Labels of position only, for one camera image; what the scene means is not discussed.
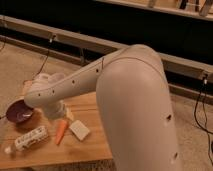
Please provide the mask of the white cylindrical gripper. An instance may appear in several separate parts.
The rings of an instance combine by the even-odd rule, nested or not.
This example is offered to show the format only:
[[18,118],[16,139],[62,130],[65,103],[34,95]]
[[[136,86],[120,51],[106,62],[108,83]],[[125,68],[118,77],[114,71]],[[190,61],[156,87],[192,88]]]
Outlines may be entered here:
[[58,101],[52,104],[48,104],[43,108],[44,115],[51,120],[59,118],[67,118],[71,121],[74,120],[74,115],[71,109],[66,106],[63,101]]

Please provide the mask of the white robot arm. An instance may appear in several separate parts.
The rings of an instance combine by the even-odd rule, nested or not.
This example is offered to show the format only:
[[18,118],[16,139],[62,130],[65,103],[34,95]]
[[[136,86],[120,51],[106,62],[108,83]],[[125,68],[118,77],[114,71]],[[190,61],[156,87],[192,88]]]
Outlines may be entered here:
[[25,104],[96,93],[117,171],[182,171],[171,96],[162,60],[136,44],[105,55],[56,82],[36,79]]

